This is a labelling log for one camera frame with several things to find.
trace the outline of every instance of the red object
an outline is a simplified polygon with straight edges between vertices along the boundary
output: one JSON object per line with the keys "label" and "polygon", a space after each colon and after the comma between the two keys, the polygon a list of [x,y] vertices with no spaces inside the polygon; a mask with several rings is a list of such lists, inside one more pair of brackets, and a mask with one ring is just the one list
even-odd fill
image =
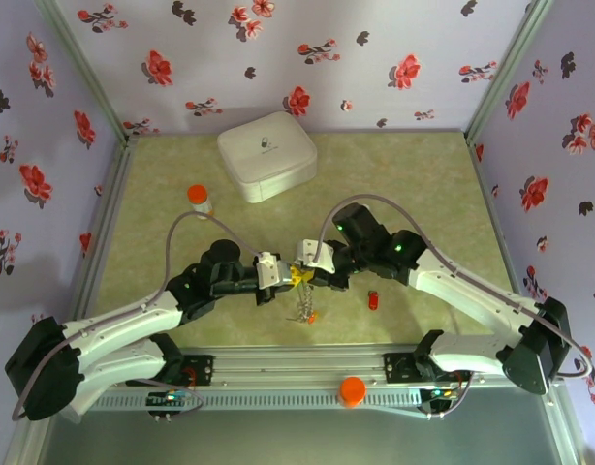
{"label": "red object", "polygon": [[379,295],[375,291],[369,291],[368,293],[368,308],[371,310],[377,310],[379,306]]}

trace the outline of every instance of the floral wallpaper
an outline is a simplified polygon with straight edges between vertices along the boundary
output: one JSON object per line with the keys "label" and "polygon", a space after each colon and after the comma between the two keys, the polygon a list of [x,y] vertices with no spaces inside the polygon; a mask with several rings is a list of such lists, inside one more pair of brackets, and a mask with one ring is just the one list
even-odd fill
{"label": "floral wallpaper", "polygon": [[70,315],[115,145],[34,3],[0,2],[0,463],[15,428],[5,363],[31,325]]}
{"label": "floral wallpaper", "polygon": [[[476,143],[520,288],[567,306],[595,365],[595,0],[555,2]],[[595,463],[595,371],[568,388]]]}
{"label": "floral wallpaper", "polygon": [[133,136],[218,133],[282,109],[314,131],[465,129],[528,6],[53,1]]}

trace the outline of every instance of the yellow object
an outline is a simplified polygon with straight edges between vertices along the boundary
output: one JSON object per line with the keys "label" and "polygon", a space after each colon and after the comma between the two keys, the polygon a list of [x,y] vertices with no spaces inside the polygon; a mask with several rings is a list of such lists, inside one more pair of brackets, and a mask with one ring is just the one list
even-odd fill
{"label": "yellow object", "polygon": [[315,271],[307,269],[302,271],[297,266],[291,265],[291,284],[297,286],[301,281],[308,283],[315,276]]}

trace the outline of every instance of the small bottle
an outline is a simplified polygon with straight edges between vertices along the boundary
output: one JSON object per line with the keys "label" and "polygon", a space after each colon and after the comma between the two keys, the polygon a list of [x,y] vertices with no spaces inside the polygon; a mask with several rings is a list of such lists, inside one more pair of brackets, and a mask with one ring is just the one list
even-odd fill
{"label": "small bottle", "polygon": [[[190,186],[188,189],[188,200],[192,204],[194,211],[213,215],[213,208],[211,207],[207,190],[203,185],[195,184],[194,186]],[[202,216],[197,216],[197,218],[206,220],[206,218]]]}

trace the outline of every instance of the table surface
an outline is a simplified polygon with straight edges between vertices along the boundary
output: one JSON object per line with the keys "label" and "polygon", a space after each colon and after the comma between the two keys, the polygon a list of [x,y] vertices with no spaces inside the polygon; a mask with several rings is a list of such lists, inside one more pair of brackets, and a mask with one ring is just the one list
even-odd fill
{"label": "table surface", "polygon": [[[258,250],[294,259],[299,240],[316,238],[331,208],[358,193],[403,205],[452,259],[509,289],[483,194],[461,133],[311,135],[317,176],[260,203],[247,203],[225,172],[214,136],[141,139],[120,205],[94,314],[153,293],[164,273],[164,243],[174,218],[191,206],[187,188],[207,187],[215,216]],[[411,229],[390,207],[367,201],[389,232]],[[196,263],[226,234],[211,222],[184,219],[172,241],[172,275]],[[341,239],[330,229],[327,238]],[[242,261],[251,262],[242,251]],[[379,293],[370,311],[368,291]],[[315,288],[313,325],[291,322],[298,293],[279,294],[257,307],[253,295],[223,298],[214,311],[170,331],[180,347],[417,343],[430,329],[463,334],[486,329],[432,295],[372,273],[353,276],[344,293]]]}

